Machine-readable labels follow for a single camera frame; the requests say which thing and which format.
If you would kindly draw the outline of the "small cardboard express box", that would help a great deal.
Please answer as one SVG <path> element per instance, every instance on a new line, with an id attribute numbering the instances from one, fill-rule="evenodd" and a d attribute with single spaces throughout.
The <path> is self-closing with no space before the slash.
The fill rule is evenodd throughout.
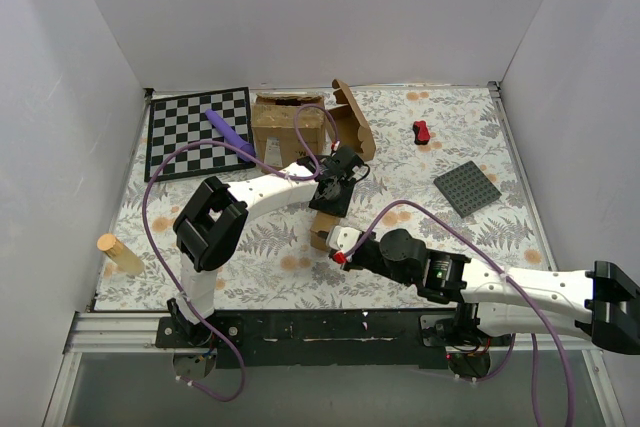
<path id="1" fill-rule="evenodd" d="M 310 245 L 320 251 L 328 251 L 326 239 L 331 229 L 340 223 L 340 218 L 323 212 L 317 212 L 311 224 Z"/>

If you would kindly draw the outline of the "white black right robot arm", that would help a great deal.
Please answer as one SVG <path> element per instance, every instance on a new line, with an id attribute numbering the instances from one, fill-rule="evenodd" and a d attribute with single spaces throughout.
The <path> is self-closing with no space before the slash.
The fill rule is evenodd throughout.
<path id="1" fill-rule="evenodd" d="M 430 302 L 457 304 L 453 320 L 433 330 L 447 343 L 554 331 L 617 354 L 639 352 L 639 286 L 612 262 L 597 261 L 590 270 L 498 273 L 484 260 L 430 249 L 405 229 L 377 239 L 338 226 L 326 244 L 345 270 L 368 270 Z"/>

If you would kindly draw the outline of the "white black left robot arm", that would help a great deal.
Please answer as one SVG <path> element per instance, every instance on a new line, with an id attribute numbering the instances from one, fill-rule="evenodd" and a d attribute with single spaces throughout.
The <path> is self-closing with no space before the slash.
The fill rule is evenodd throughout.
<path id="1" fill-rule="evenodd" d="M 234 255 L 245 225 L 290 204 L 306 203 L 336 218 L 347 214 L 354 188 L 369 165 L 342 146 L 318 162 L 303 157 L 277 173 L 244 182 L 205 179 L 174 223 L 181 254 L 179 293 L 168 302 L 176 331 L 193 347 L 213 333 L 217 271 Z"/>

